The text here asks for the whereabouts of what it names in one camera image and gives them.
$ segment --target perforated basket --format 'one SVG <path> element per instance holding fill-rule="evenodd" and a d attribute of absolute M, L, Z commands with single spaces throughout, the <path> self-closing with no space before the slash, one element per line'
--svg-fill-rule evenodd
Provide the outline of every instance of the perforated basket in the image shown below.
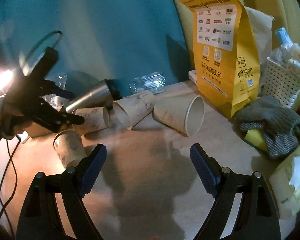
<path fill-rule="evenodd" d="M 283 107 L 296 111 L 300 105 L 300 81 L 286 68 L 267 58 L 263 96 L 273 96 Z"/>

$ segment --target yellow paper bag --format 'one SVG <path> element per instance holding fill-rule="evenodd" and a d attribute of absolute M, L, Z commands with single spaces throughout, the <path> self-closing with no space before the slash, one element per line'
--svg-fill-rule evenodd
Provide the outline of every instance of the yellow paper bag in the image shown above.
<path fill-rule="evenodd" d="M 198 89 L 228 119 L 257 98 L 258 51 L 239 0 L 179 0 L 194 17 Z"/>

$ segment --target beige paper cup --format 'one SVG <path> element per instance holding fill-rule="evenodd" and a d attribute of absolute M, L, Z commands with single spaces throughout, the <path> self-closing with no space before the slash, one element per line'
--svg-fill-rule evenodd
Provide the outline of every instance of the beige paper cup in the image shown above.
<path fill-rule="evenodd" d="M 81 136 L 72 130 L 65 130 L 56 135 L 53 147 L 57 152 L 64 168 L 77 166 L 80 160 L 86 157 Z"/>
<path fill-rule="evenodd" d="M 113 101 L 113 109 L 119 121 L 128 130 L 131 130 L 152 112 L 154 103 L 154 95 L 150 91 L 144 90 L 118 101 Z"/>
<path fill-rule="evenodd" d="M 190 137 L 202 125 L 203 98 L 193 94 L 158 98 L 154 106 L 154 116 L 160 122 Z"/>
<path fill-rule="evenodd" d="M 95 132 L 109 127 L 109 114 L 105 107 L 78 108 L 72 114 L 84 117 L 82 125 L 73 125 L 74 130 L 80 135 Z"/>

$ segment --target blue curtain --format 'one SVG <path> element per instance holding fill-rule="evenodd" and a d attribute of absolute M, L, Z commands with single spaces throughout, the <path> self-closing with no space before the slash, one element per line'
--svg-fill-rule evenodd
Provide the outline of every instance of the blue curtain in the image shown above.
<path fill-rule="evenodd" d="M 155 71 L 167 84 L 187 79 L 189 56 L 173 0 L 1 0 L 0 64 L 18 65 L 20 53 L 55 29 L 64 37 L 49 78 L 67 72 L 66 87 L 76 94 L 107 78 L 126 96 L 131 79 Z"/>

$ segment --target table surface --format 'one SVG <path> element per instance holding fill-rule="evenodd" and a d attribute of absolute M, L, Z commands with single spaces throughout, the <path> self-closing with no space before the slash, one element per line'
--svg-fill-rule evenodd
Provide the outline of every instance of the table surface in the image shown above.
<path fill-rule="evenodd" d="M 197 93 L 192 82 L 167 86 L 165 94 Z M 268 177 L 279 164 L 246 144 L 229 122 L 205 98 L 205 116 L 200 131 L 190 138 L 157 122 L 149 114 L 133 130 L 126 130 L 110 112 L 110 127 L 82 137 L 87 154 L 102 143 L 108 157 L 90 194 L 83 198 L 87 211 L 105 240 L 193 239 L 214 199 L 207 194 L 193 167 L 189 150 L 200 143 L 221 166 L 251 175 L 260 171 Z M 14 155 L 18 186 L 7 212 L 14 229 L 29 186 L 39 171 L 46 175 L 64 168 L 53 149 L 51 134 L 30 138 Z M 2 198 L 13 190 L 15 174 L 10 166 Z M 74 237 L 60 194 L 58 208 L 66 233 Z M 240 204 L 236 195 L 223 232 L 229 235 Z M 294 228 L 295 217 L 280 220 L 282 239 Z"/>

